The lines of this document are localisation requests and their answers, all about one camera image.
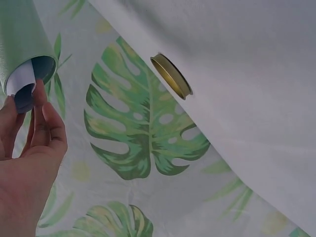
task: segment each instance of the leaf pattern curtain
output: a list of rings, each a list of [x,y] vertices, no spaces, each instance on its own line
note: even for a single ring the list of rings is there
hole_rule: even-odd
[[[236,177],[87,0],[34,2],[60,61],[46,93],[69,140],[38,237],[308,237]]]

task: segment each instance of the gold metal grommet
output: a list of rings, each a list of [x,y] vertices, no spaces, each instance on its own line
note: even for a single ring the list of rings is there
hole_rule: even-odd
[[[191,88],[178,69],[162,54],[151,57],[153,66],[173,91],[183,100],[192,94]]]

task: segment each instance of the green leaf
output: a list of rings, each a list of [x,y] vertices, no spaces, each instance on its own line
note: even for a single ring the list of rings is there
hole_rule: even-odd
[[[72,56],[72,54],[70,54],[61,64],[58,65],[58,68],[61,68],[64,63],[66,63],[68,61],[68,59],[70,59],[70,57]]]
[[[242,197],[242,201],[238,207],[238,210],[235,214],[234,217],[234,221],[238,219],[238,217],[242,214],[243,210],[245,209],[245,207],[247,206],[251,196],[253,194],[253,191],[247,187],[246,191],[244,192],[244,195]]]
[[[54,52],[55,52],[57,58],[59,59],[60,52],[61,52],[61,35],[60,35],[60,33],[58,34],[58,36],[57,36],[57,38],[55,40]]]
[[[201,133],[190,140],[183,138],[184,132],[196,125],[186,113],[175,112],[176,100],[167,90],[159,89],[158,78],[121,37],[104,50],[102,61],[108,69],[99,63],[93,68],[93,84],[86,95],[93,112],[84,111],[85,126],[95,138],[122,142],[129,147],[127,153],[116,154],[91,144],[104,163],[122,179],[131,180],[146,178],[152,161],[161,174],[176,175],[189,164],[177,166],[173,159],[193,161],[205,154],[208,140]],[[137,72],[130,69],[131,63]],[[114,107],[103,97],[104,92],[123,102],[128,110]],[[111,121],[119,122],[124,129]]]
[[[66,102],[65,102],[65,95],[64,95],[63,87],[62,87],[58,73],[56,73],[54,76],[54,87],[55,87],[55,94],[57,96],[57,102],[59,105],[59,109],[61,111],[62,117],[64,118],[65,113],[66,113],[66,110],[65,110]]]
[[[79,230],[70,230],[70,231],[58,231],[54,234],[37,236],[37,237],[90,237],[90,236],[86,235],[84,232],[79,231]]]
[[[29,127],[30,126],[30,122],[31,122],[31,111],[28,111],[25,115],[25,119],[23,122],[23,126],[25,127]]]
[[[73,10],[73,13],[71,14],[71,19],[73,19],[78,12],[80,12],[80,10],[82,9],[83,5],[85,4],[86,0],[79,0],[77,6],[75,7],[75,9]]]
[[[46,228],[52,225],[55,225],[59,222],[64,215],[67,213],[72,201],[73,201],[74,193],[71,193],[64,203],[56,210],[56,212],[44,223],[39,225],[39,228]]]
[[[65,13],[66,11],[68,11],[73,5],[76,4],[77,1],[78,0],[69,0],[67,5],[58,13],[58,15],[60,16],[61,14]]]
[[[230,172],[231,170],[228,164],[222,159],[204,168],[202,172],[207,174],[220,174]]]
[[[50,211],[52,210],[52,208],[54,206],[54,203],[56,202],[56,197],[57,197],[56,196],[56,185],[54,183],[53,186],[51,187],[50,194],[49,194],[48,199],[46,201],[44,211],[41,214],[41,217],[39,220],[44,219],[50,213]]]
[[[222,198],[230,194],[232,191],[234,191],[236,188],[240,187],[241,185],[243,185],[243,182],[237,177],[233,181],[225,185],[221,190],[217,191],[212,197],[208,198],[206,201]]]
[[[310,237],[305,231],[303,231],[301,228],[296,228],[293,230],[290,235],[290,237]]]
[[[227,209],[219,217],[220,219],[227,215],[232,210],[232,208],[234,208],[237,205],[240,199],[244,196],[245,191],[247,191],[247,189],[248,187],[245,187],[245,189],[234,199],[234,201],[227,207]]]
[[[96,237],[109,237],[110,233],[114,233],[116,237],[152,237],[153,224],[138,207],[129,205],[134,225],[124,204],[112,201],[108,203],[108,207],[92,207],[85,217],[76,220],[74,229]]]
[[[51,88],[51,80],[45,85],[45,91],[46,91],[48,101],[49,101],[50,88]]]

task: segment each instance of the hand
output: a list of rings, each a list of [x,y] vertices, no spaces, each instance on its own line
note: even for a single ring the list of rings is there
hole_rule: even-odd
[[[35,106],[26,145],[12,159],[16,135],[25,115],[18,115],[12,97],[0,110],[0,233],[34,237],[60,163],[67,151],[65,126],[47,102],[42,80],[33,93]]]

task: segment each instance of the yellow dot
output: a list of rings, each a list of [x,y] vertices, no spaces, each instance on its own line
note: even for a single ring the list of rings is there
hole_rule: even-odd
[[[85,161],[75,161],[72,166],[72,177],[78,181],[86,182],[90,178],[90,168]]]
[[[266,235],[275,235],[285,228],[287,217],[278,211],[267,214],[261,228],[261,232]]]
[[[110,23],[102,18],[101,20],[99,20],[97,22],[97,24],[95,25],[95,32],[97,34],[102,34],[102,33],[106,33],[108,31],[110,31],[112,29],[112,26],[110,25]]]

